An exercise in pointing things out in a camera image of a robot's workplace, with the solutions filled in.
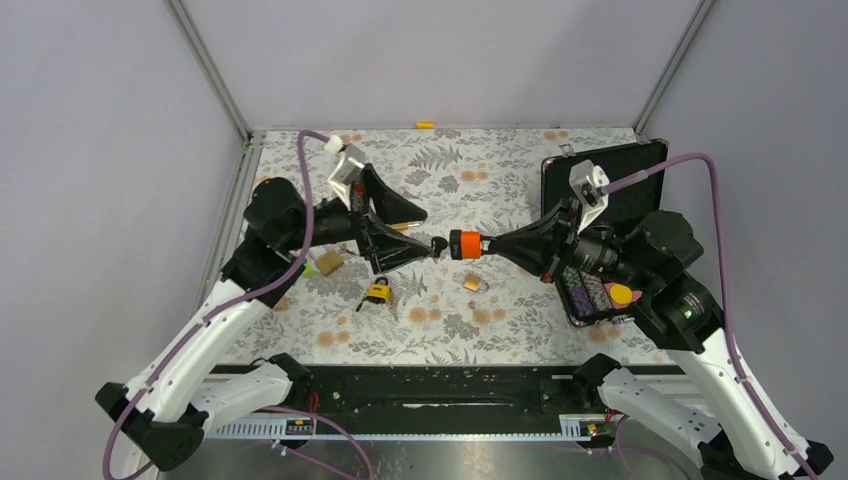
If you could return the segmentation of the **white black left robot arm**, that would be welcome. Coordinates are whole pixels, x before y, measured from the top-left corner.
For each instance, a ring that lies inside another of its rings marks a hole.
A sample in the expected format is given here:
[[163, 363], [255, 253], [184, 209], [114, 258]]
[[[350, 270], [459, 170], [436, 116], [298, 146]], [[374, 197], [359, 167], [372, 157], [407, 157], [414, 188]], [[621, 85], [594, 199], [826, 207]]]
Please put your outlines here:
[[387, 187], [371, 165], [340, 197], [318, 203], [287, 179], [267, 179], [254, 189], [244, 218], [244, 240], [179, 335], [139, 375], [108, 382], [95, 397], [116, 433], [162, 472], [183, 464], [222, 425], [270, 406], [296, 411], [308, 404], [311, 372], [285, 353], [220, 386], [203, 387], [227, 348], [296, 283], [308, 248], [353, 241], [377, 274], [432, 252], [398, 231], [402, 223], [426, 220], [427, 212]]

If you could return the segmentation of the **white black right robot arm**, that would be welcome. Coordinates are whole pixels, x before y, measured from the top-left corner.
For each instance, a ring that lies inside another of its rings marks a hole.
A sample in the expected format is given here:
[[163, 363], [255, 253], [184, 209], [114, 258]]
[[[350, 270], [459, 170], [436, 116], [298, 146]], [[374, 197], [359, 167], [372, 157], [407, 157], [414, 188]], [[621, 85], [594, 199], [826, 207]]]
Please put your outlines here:
[[728, 342], [729, 321], [710, 291], [689, 274], [703, 249], [686, 219], [655, 210], [625, 236], [609, 227], [579, 230], [578, 211], [561, 207], [488, 250], [549, 283], [565, 268], [640, 292], [630, 313], [637, 327], [685, 372], [708, 406], [687, 408], [638, 381], [610, 357], [585, 362], [575, 402], [628, 415], [687, 454], [706, 479], [817, 478], [830, 449], [799, 435], [779, 414], [741, 353]]

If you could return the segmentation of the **yellow black padlock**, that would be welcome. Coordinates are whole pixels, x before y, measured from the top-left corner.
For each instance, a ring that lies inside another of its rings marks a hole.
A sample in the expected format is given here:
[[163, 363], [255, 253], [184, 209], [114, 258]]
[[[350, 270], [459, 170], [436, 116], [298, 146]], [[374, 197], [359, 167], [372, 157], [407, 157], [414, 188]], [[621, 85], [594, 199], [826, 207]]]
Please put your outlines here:
[[385, 276], [377, 277], [370, 284], [362, 300], [355, 307], [355, 312], [361, 312], [366, 304], [382, 305], [394, 319], [398, 318], [394, 290], [389, 285], [389, 280]]

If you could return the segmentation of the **orange padlock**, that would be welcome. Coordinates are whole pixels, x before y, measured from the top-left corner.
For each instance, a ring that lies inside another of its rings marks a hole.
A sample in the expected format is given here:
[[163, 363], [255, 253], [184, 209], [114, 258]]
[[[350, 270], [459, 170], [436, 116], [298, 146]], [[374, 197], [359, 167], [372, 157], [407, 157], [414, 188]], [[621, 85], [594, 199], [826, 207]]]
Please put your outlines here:
[[448, 248], [452, 260], [476, 260], [488, 254], [487, 243], [492, 236], [479, 231], [451, 230], [448, 235]]

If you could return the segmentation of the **large brass padlock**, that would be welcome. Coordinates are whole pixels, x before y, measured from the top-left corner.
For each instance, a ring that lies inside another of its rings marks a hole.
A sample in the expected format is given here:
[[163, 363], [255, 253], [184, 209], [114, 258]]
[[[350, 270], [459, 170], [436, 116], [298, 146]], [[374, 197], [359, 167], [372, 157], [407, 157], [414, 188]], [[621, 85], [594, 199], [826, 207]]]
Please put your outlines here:
[[347, 263], [358, 258], [358, 254], [347, 248], [327, 250], [316, 260], [315, 266], [323, 276], [331, 276]]

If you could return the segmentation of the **black keys bunch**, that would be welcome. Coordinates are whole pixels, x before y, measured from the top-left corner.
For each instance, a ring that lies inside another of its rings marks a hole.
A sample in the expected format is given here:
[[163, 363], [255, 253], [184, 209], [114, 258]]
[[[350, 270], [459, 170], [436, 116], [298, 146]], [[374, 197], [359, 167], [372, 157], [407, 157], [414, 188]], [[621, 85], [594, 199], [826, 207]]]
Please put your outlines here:
[[445, 253], [450, 253], [450, 242], [441, 236], [434, 236], [430, 241], [431, 254], [434, 260], [441, 259]]

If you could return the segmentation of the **small brass padlock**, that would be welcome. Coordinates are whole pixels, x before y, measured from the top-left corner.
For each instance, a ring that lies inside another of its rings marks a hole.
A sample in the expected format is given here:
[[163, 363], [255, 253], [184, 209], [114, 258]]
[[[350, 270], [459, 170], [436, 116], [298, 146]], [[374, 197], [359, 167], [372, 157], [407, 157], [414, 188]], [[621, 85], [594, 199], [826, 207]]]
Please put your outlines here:
[[486, 293], [490, 286], [482, 277], [475, 274], [468, 274], [463, 280], [463, 288], [474, 293]]

